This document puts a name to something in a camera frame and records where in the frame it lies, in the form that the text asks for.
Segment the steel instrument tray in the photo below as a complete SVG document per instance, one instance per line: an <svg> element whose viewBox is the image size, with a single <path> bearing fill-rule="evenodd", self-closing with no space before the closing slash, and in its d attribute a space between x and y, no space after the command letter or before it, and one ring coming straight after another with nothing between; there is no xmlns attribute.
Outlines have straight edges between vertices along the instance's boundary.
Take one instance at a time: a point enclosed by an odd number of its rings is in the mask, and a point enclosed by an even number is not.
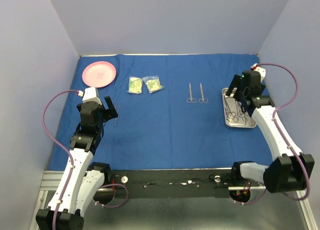
<svg viewBox="0 0 320 230"><path fill-rule="evenodd" d="M230 96L226 95L227 91L228 88L222 89L222 103L226 125L233 128L255 128L256 122L249 116L248 112L244 113L242 111L241 102L234 98L236 88L233 89Z"/></svg>

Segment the steel scissors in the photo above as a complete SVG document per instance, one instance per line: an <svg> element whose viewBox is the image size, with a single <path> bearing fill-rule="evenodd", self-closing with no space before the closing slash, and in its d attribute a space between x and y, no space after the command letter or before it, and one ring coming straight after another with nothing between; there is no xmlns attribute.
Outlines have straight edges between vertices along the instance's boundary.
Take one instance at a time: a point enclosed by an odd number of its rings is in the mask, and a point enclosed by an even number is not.
<svg viewBox="0 0 320 230"><path fill-rule="evenodd" d="M196 99L193 97L192 85L189 83L189 98L186 100L188 103L196 103Z"/></svg>
<svg viewBox="0 0 320 230"><path fill-rule="evenodd" d="M200 87L200 95L201 95L201 97L199 98L198 102L201 103L201 104L206 104L206 103L208 103L208 99L205 98L202 83L199 84L199 87Z"/></svg>

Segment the green gauze packet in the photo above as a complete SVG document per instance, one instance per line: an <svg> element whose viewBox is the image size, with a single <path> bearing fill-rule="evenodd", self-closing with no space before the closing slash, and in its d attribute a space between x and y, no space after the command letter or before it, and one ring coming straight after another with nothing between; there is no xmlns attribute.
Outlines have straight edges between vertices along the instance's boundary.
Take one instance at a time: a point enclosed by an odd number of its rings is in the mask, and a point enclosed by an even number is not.
<svg viewBox="0 0 320 230"><path fill-rule="evenodd" d="M142 80L145 83L149 93L154 93L164 88L160 82L159 76L147 76L143 77Z"/></svg>
<svg viewBox="0 0 320 230"><path fill-rule="evenodd" d="M142 86L143 86L142 78L130 76L127 92L131 94L141 94Z"/></svg>

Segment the pink plastic plate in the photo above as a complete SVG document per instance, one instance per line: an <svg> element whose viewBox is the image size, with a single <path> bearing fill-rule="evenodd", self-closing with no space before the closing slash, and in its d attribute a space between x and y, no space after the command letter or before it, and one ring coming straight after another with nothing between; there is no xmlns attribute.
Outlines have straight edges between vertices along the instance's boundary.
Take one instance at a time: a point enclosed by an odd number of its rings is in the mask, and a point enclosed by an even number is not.
<svg viewBox="0 0 320 230"><path fill-rule="evenodd" d="M89 64L82 73L83 82L89 87L103 88L116 78L117 71L113 64L97 61Z"/></svg>

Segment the blue surgical drape cloth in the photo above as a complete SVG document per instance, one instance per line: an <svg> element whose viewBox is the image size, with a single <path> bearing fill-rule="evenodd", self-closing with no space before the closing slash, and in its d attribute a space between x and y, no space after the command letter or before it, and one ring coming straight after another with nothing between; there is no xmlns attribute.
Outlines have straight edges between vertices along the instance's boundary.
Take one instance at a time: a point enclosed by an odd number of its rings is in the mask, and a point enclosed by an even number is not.
<svg viewBox="0 0 320 230"><path fill-rule="evenodd" d="M82 57L71 88L82 90L91 63L113 64L115 80L99 90L119 111L107 122L94 155L113 170L231 167L236 161L269 165L272 155L258 127L230 128L224 119L222 89L234 75L259 61L256 55L185 55ZM129 77L159 76L162 90L128 93ZM188 103L189 83L196 103ZM199 103L202 83L208 103Z"/></svg>

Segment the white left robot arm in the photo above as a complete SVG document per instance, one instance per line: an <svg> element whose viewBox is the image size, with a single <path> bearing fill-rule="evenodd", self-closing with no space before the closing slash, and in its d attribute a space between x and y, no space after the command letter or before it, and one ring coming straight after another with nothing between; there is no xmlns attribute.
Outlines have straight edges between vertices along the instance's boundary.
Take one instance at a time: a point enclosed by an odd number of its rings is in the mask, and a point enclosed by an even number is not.
<svg viewBox="0 0 320 230"><path fill-rule="evenodd" d="M80 122L56 192L47 207L37 211L39 229L82 229L85 210L97 190L113 185L110 166L91 162L104 135L104 123L118 116L110 96L105 101L106 106L98 96L83 96L77 105Z"/></svg>

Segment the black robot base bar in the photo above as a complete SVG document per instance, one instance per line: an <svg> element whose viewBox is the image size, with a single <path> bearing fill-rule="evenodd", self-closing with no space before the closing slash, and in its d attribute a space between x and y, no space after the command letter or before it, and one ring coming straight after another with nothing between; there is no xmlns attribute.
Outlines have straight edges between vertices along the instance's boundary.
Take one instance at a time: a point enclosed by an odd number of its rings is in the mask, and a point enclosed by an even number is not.
<svg viewBox="0 0 320 230"><path fill-rule="evenodd" d="M260 184L247 179L233 179L231 168L104 170L102 186L94 200L139 198L229 198L248 199Z"/></svg>

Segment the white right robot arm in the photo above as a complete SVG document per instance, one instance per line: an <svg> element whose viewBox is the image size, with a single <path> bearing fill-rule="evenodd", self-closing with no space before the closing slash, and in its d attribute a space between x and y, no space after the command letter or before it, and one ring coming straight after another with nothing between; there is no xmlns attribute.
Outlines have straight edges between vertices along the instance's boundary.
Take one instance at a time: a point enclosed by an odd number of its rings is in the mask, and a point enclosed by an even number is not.
<svg viewBox="0 0 320 230"><path fill-rule="evenodd" d="M263 184L270 193L310 191L310 176L315 164L310 154L304 154L289 136L276 112L274 102L263 95L263 69L235 75L226 92L240 103L261 130L272 155L269 166L252 161L235 162L230 180L240 186L248 179Z"/></svg>

